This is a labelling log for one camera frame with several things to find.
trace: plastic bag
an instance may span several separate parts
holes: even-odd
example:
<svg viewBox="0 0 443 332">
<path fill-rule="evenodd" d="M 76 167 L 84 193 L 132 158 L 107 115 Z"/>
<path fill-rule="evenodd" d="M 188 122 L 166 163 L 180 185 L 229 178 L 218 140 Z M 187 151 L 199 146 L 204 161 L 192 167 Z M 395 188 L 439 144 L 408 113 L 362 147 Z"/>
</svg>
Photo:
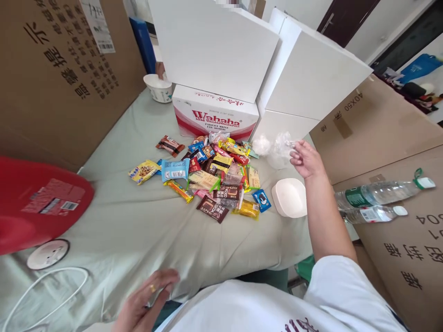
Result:
<svg viewBox="0 0 443 332">
<path fill-rule="evenodd" d="M 279 133 L 275 138 L 267 159 L 272 168 L 282 169 L 291 166 L 290 152 L 294 150 L 295 141 L 291 139 L 291 134 L 287 131 Z"/>
</svg>

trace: plastic bottle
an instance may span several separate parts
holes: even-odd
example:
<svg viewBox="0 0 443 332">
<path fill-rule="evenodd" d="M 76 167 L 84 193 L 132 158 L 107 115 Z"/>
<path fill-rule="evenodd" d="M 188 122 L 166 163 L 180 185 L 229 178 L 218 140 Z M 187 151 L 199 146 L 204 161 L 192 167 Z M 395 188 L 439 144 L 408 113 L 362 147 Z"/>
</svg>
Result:
<svg viewBox="0 0 443 332">
<path fill-rule="evenodd" d="M 338 209 L 345 211 L 374 205 L 389 204 L 418 194 L 421 190 L 434 188 L 430 178 L 420 178 L 421 169 L 412 181 L 381 181 L 335 193 Z"/>
<path fill-rule="evenodd" d="M 401 206 L 386 207 L 376 205 L 373 207 L 341 211 L 340 215 L 348 224 L 366 224 L 391 221 L 399 215 L 407 215 L 407 211 Z"/>
</svg>

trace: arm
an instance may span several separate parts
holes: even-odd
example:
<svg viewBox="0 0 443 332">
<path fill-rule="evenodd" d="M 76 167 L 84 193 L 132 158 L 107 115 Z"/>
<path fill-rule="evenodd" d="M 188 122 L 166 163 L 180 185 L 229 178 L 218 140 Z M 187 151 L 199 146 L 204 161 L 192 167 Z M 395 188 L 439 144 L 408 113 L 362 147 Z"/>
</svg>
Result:
<svg viewBox="0 0 443 332">
<path fill-rule="evenodd" d="M 305 179 L 308 226 L 315 260 L 341 255 L 358 263 L 320 154 L 303 140 L 296 142 L 294 148 L 291 163 Z"/>
</svg>

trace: paper cup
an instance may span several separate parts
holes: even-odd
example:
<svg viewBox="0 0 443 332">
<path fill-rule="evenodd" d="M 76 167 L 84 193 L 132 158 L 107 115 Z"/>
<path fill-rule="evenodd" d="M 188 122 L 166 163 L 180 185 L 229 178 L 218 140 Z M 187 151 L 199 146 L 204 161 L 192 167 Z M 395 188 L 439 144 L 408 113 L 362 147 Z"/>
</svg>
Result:
<svg viewBox="0 0 443 332">
<path fill-rule="evenodd" d="M 172 102 L 172 83 L 158 78 L 157 74 L 149 74 L 143 77 L 143 81 L 151 92 L 155 101 L 160 103 Z"/>
</svg>

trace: white cord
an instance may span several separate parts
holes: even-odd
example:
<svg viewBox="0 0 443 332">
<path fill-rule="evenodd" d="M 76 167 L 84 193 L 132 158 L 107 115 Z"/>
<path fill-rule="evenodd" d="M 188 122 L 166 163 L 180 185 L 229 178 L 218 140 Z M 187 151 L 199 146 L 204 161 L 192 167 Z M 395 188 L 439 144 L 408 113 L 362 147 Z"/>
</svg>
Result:
<svg viewBox="0 0 443 332">
<path fill-rule="evenodd" d="M 81 285 L 77 288 L 77 290 L 70 296 L 68 297 L 61 305 L 59 305 L 57 308 L 55 308 L 51 313 L 49 313 L 48 315 L 46 315 L 45 317 L 43 317 L 42 319 L 40 319 L 37 323 L 35 323 L 33 326 L 25 328 L 23 331 L 29 330 L 31 328 L 36 327 L 38 324 L 40 324 L 41 322 L 43 322 L 45 319 L 47 319 L 50 315 L 52 315 L 54 312 L 56 312 L 58 309 L 60 309 L 61 307 L 63 307 L 66 302 L 68 302 L 70 299 L 72 299 L 79 291 L 80 289 L 83 287 L 83 285 L 86 283 L 86 280 L 88 280 L 88 271 L 82 267 L 63 267 L 63 268 L 59 268 L 59 269 L 55 269 L 52 271 L 49 271 L 47 273 L 45 273 L 44 275 L 42 275 L 39 279 L 37 279 L 28 289 L 27 291 L 22 295 L 22 297 L 20 298 L 20 300 L 17 302 L 17 304 L 14 306 L 14 308 L 12 309 L 11 313 L 9 314 L 8 318 L 5 321 L 5 324 L 3 325 L 3 329 L 2 332 L 6 332 L 6 328 L 8 327 L 9 321 L 12 318 L 12 315 L 14 315 L 15 311 L 17 310 L 18 306 L 20 305 L 20 303 L 23 301 L 23 299 L 25 298 L 26 295 L 28 295 L 29 291 L 31 289 L 33 289 L 35 287 L 36 284 L 38 284 L 44 277 L 56 273 L 56 272 L 60 272 L 60 271 L 67 271 L 67 270 L 73 270 L 73 271 L 79 271 L 81 273 L 83 273 L 84 275 L 84 280 L 81 283 Z"/>
</svg>

